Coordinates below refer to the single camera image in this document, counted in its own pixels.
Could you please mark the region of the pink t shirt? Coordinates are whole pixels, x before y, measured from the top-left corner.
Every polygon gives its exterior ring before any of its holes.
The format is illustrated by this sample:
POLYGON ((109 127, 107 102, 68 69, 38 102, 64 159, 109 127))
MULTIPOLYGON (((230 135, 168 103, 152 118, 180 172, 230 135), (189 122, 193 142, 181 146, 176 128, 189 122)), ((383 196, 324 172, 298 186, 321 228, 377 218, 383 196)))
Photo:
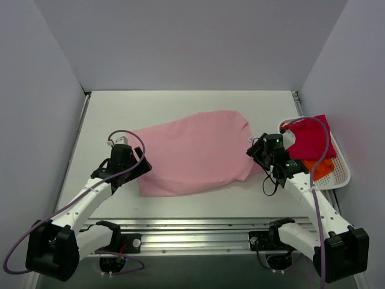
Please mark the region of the pink t shirt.
POLYGON ((129 144, 144 146, 152 166, 138 179, 142 197, 202 193, 262 173, 246 154, 253 135, 237 111, 197 113, 134 133, 129 144))

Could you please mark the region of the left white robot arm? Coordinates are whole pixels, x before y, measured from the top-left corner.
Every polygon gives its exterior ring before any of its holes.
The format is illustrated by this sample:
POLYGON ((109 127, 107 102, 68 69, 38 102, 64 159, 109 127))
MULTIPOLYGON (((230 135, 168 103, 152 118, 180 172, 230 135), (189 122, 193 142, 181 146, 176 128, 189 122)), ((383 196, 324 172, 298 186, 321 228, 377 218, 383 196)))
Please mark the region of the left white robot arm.
POLYGON ((121 186, 152 167, 140 147, 115 144, 109 158, 90 175, 83 189, 65 207, 46 221, 36 221, 29 234, 25 266, 28 270, 68 281, 80 261, 92 253, 111 254, 114 261, 102 259, 102 271, 119 274, 126 253, 140 251, 140 238, 122 234, 120 225, 101 220, 83 229, 100 205, 121 186))

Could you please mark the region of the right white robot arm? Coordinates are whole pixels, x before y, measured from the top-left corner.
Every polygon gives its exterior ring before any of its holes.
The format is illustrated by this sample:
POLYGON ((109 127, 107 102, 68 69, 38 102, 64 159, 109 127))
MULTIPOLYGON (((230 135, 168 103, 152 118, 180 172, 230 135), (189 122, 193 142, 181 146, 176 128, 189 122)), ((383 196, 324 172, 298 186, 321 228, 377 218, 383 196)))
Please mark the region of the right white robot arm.
POLYGON ((273 221, 267 233, 270 246, 296 249, 313 262, 326 283, 366 271, 369 235, 346 221, 313 183, 306 166, 290 158, 282 134, 262 134, 247 155, 276 180, 276 187, 294 197, 316 229, 311 233, 288 217, 273 221))

